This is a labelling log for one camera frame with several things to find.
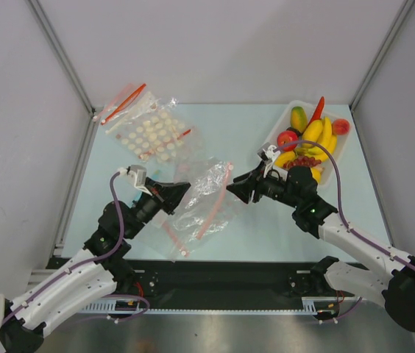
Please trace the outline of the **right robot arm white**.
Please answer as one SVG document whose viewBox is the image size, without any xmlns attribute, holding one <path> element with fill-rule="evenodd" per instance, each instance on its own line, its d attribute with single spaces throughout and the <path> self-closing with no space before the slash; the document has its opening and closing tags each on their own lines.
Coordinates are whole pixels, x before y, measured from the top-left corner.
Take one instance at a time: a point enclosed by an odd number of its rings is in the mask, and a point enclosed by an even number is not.
<svg viewBox="0 0 415 353">
<path fill-rule="evenodd" d="M 415 332 L 415 256 L 360 234 L 342 211 L 319 196 L 308 168 L 296 166 L 284 179 L 264 170 L 260 164 L 236 177 L 227 190 L 246 204 L 265 196 L 293 207 L 292 218 L 303 232 L 338 247 L 362 265 L 355 268 L 325 258 L 323 270 L 311 277 L 312 288 L 320 295 L 333 290 L 353 293 L 383 307 L 398 325 Z"/>
</svg>

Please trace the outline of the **clear bag pink dots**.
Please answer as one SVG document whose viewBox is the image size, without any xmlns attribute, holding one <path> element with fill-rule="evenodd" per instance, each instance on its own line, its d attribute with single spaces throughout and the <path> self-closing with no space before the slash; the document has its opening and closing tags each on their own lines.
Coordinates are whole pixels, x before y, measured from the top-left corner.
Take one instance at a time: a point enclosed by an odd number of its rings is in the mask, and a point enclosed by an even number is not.
<svg viewBox="0 0 415 353">
<path fill-rule="evenodd" d="M 189 182 L 173 215 L 156 217 L 134 241 L 131 258 L 138 260 L 192 260 L 210 240 L 224 231 L 244 207 L 227 191 L 234 164 L 211 157 L 180 163 L 175 182 Z"/>
</svg>

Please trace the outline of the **red apple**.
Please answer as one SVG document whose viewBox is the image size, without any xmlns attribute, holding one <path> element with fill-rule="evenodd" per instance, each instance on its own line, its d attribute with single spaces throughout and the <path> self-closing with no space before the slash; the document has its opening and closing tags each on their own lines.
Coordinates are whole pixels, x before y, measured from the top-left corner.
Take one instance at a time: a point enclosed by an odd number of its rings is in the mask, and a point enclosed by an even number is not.
<svg viewBox="0 0 415 353">
<path fill-rule="evenodd" d="M 297 147 L 298 136 L 293 130 L 287 129 L 277 136 L 277 146 L 281 151 L 293 151 Z"/>
</svg>

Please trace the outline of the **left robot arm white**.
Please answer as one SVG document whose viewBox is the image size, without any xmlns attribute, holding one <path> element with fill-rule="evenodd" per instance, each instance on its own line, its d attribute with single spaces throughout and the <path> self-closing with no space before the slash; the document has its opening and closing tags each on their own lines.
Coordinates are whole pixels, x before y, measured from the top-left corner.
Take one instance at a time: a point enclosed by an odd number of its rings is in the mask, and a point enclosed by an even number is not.
<svg viewBox="0 0 415 353">
<path fill-rule="evenodd" d="M 69 261 L 25 294 L 4 304 L 0 343 L 6 352 L 36 352 L 45 337 L 97 299 L 126 295 L 135 272 L 124 259 L 133 239 L 158 213 L 174 214 L 188 182 L 158 182 L 143 176 L 132 206 L 116 196 L 105 205 L 96 231 Z"/>
</svg>

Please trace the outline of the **red grape bunch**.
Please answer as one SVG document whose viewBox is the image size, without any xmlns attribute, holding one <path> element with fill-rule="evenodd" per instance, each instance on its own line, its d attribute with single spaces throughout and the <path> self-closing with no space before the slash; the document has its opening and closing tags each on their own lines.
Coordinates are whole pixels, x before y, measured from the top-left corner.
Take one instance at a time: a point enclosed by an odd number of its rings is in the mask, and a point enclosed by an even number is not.
<svg viewBox="0 0 415 353">
<path fill-rule="evenodd" d="M 315 157 L 308 157 L 305 155 L 297 156 L 295 159 L 288 161 L 283 165 L 285 170 L 289 170 L 295 166 L 304 166 L 307 168 L 314 168 L 322 163 L 321 160 L 316 159 Z"/>
</svg>

